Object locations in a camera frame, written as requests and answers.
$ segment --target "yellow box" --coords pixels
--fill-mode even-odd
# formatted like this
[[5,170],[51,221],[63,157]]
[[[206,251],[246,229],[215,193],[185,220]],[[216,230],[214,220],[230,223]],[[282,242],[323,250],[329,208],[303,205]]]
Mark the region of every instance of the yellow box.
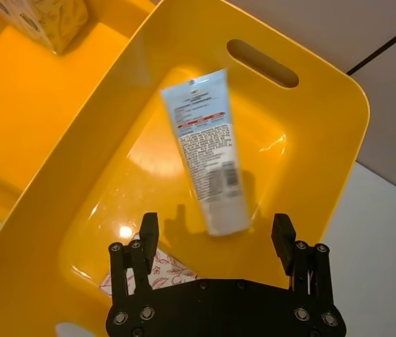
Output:
[[0,17],[0,222],[154,8],[149,0],[86,5],[88,22],[60,55]]
[[62,53],[88,19],[83,0],[0,0],[0,15],[54,53]]

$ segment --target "plastic tray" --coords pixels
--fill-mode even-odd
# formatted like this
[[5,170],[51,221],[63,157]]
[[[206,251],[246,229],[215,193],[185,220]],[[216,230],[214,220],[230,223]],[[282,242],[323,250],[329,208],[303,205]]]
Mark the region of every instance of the plastic tray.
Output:
[[53,55],[0,18],[0,221],[87,101],[149,0],[86,0],[90,20]]
[[[210,237],[159,91],[224,67],[252,226]],[[238,8],[161,2],[0,231],[0,336],[52,336],[58,322],[105,335],[107,247],[148,211],[160,247],[199,276],[286,286],[273,215],[318,242],[368,120],[350,77]]]

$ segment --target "white floor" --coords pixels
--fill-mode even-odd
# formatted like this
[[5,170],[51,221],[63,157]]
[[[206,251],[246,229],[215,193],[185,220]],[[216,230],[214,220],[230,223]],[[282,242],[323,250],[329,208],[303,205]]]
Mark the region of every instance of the white floor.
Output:
[[348,336],[396,337],[396,187],[356,164],[325,243]]

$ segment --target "bin handle hole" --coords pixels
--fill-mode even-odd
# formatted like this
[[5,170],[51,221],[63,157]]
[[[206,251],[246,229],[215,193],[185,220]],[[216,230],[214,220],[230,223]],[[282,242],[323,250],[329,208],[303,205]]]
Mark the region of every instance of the bin handle hole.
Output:
[[291,69],[262,53],[250,44],[238,39],[230,40],[228,53],[240,63],[285,88],[295,88],[299,84],[298,75]]

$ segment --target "yellow bin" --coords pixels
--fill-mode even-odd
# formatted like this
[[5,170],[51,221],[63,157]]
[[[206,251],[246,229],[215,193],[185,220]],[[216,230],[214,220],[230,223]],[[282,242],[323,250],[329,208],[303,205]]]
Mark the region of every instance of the yellow bin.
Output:
[[90,19],[62,55],[0,17],[0,221],[154,8],[149,0],[85,1]]
[[[227,68],[252,226],[206,233],[159,91]],[[107,247],[159,214],[162,249],[202,277],[286,286],[270,233],[318,242],[369,106],[344,73],[221,0],[164,0],[139,28],[0,231],[0,336],[105,335]]]

